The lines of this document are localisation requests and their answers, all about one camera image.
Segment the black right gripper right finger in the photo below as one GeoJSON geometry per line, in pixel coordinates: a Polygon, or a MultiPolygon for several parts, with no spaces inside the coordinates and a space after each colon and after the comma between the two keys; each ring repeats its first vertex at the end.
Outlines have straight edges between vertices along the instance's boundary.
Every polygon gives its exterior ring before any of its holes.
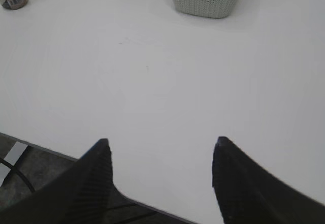
{"type": "Polygon", "coordinates": [[[324,205],[262,168],[227,137],[219,137],[212,187],[224,223],[324,223],[324,205]]]}

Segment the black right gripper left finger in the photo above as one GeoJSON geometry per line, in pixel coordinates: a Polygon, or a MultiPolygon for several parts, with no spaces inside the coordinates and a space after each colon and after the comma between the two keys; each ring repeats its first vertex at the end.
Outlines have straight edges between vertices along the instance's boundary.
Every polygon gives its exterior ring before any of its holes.
{"type": "Polygon", "coordinates": [[[109,141],[100,139],[57,179],[1,211],[1,223],[103,223],[112,186],[109,141]]]}

